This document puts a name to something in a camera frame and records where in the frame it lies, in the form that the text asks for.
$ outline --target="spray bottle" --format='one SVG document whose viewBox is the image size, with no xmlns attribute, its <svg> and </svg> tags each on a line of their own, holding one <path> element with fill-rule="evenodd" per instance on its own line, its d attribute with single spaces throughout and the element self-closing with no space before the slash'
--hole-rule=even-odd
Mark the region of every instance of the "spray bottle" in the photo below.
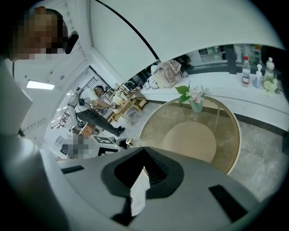
<svg viewBox="0 0 289 231">
<path fill-rule="evenodd" d="M 261 64 L 258 64 L 257 68 L 258 68 L 258 71 L 256 72 L 256 77 L 255 77 L 255 80 L 254 80 L 254 87 L 260 88 L 261 79 L 262 79 L 262 72 L 261 72 L 262 66 L 261 66 Z"/>
<path fill-rule="evenodd" d="M 273 63 L 273 59 L 269 57 L 269 60 L 266 63 L 266 70 L 265 70 L 265 81 L 274 78 L 274 68 L 275 65 Z"/>
</svg>

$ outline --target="bottle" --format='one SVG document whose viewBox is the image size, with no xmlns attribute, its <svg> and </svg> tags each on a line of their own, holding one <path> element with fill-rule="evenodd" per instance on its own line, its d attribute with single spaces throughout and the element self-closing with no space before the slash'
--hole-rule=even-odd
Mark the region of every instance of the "bottle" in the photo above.
<svg viewBox="0 0 289 231">
<path fill-rule="evenodd" d="M 264 75 L 265 81 L 268 79 L 274 78 L 274 68 L 275 68 L 275 65 L 273 63 L 273 59 L 269 57 L 269 60 L 266 63 L 266 71 Z"/>
<path fill-rule="evenodd" d="M 243 68 L 242 68 L 242 83 L 244 87 L 248 87 L 250 83 L 250 64 L 248 61 L 248 56 L 244 56 L 244 61 L 243 61 Z"/>
<path fill-rule="evenodd" d="M 261 79 L 262 79 L 262 72 L 261 72 L 261 64 L 257 65 L 258 71 L 256 72 L 256 77 L 255 77 L 255 81 L 254 81 L 254 87 L 256 88 L 260 88 L 261 86 Z"/>
</svg>

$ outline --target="glass table top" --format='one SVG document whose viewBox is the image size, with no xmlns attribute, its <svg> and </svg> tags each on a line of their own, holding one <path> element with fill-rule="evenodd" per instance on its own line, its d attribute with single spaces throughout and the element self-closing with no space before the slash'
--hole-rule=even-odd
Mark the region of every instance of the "glass table top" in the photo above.
<svg viewBox="0 0 289 231">
<path fill-rule="evenodd" d="M 165 103 L 146 121 L 132 147 L 150 146 L 201 159 L 230 173 L 240 153 L 241 134 L 234 114 L 221 102 L 204 97 L 195 113 L 189 101 Z"/>
</svg>

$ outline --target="white counter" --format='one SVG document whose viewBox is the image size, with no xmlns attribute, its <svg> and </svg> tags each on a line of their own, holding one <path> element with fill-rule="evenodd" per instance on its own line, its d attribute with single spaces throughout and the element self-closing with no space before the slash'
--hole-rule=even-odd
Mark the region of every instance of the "white counter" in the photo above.
<svg viewBox="0 0 289 231">
<path fill-rule="evenodd" d="M 253 87 L 255 75 L 250 75 L 250 85 L 245 88 L 242 85 L 242 74 L 229 74 L 227 72 L 214 72 L 189 75 L 175 87 L 188 85 L 191 81 L 191 88 L 202 85 L 210 89 L 210 95 L 236 114 L 251 117 L 256 120 L 274 125 L 283 130 L 289 128 L 289 103 L 284 94 L 266 95 L 264 89 Z M 173 87 L 171 89 L 149 89 L 141 90 L 141 93 L 148 100 L 170 101 L 180 95 Z"/>
</svg>

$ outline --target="green leaf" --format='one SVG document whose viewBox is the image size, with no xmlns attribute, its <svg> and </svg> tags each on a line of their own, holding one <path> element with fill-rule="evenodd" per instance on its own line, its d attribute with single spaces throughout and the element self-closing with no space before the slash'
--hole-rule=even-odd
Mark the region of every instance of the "green leaf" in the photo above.
<svg viewBox="0 0 289 231">
<path fill-rule="evenodd" d="M 179 98 L 179 104 L 187 101 L 189 98 L 190 98 L 189 96 L 182 95 L 182 96 Z"/>
<path fill-rule="evenodd" d="M 190 91 L 190 89 L 187 87 L 187 86 L 179 86 L 179 87 L 176 87 L 176 90 L 177 92 L 179 92 L 180 94 L 182 95 L 186 95 L 186 93 L 188 91 Z"/>
</svg>

